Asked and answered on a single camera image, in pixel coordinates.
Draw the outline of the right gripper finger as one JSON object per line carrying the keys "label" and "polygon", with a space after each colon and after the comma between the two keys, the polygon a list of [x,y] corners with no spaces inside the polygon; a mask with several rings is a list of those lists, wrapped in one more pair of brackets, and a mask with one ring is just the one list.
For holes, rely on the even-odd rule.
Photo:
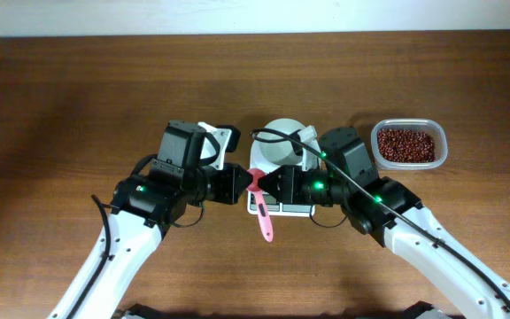
{"label": "right gripper finger", "polygon": [[284,181],[285,166],[280,166],[274,171],[259,178],[260,189],[279,189]]}
{"label": "right gripper finger", "polygon": [[273,197],[277,203],[282,203],[282,191],[279,183],[264,183],[261,189]]}

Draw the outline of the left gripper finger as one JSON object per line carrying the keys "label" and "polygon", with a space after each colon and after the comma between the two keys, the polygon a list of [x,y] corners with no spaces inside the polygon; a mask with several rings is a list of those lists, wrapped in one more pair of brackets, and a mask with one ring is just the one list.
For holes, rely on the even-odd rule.
{"label": "left gripper finger", "polygon": [[230,204],[237,204],[242,195],[246,192],[247,185],[234,183],[230,190]]}
{"label": "left gripper finger", "polygon": [[253,181],[252,174],[239,164],[233,165],[233,176],[236,189],[247,189]]}

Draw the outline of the pink measuring scoop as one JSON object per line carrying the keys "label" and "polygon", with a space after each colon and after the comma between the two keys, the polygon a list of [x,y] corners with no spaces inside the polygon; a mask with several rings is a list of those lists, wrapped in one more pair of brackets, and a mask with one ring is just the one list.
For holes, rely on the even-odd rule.
{"label": "pink measuring scoop", "polygon": [[259,187],[259,179],[264,177],[266,174],[258,168],[250,168],[248,172],[252,176],[252,181],[251,184],[247,187],[247,190],[255,198],[259,227],[262,236],[267,242],[272,242],[274,239],[273,225],[267,210],[267,204],[264,200],[263,190],[261,190]]}

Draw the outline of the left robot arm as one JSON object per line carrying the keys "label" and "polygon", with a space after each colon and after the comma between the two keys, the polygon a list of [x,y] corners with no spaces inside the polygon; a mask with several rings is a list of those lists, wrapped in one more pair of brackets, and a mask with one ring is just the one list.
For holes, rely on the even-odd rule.
{"label": "left robot arm", "polygon": [[187,205],[206,201],[234,205],[253,182],[237,164],[222,170],[199,168],[184,184],[165,178],[131,175],[116,187],[107,214],[99,198],[104,227],[88,258],[50,318],[110,318],[145,261],[161,244]]}

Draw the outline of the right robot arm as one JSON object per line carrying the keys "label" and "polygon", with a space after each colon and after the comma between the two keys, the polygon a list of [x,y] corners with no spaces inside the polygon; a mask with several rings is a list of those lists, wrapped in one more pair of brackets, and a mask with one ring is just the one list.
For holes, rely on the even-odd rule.
{"label": "right robot arm", "polygon": [[466,318],[510,318],[510,283],[457,241],[421,199],[375,168],[282,166],[259,187],[283,204],[340,206],[352,227],[421,272]]}

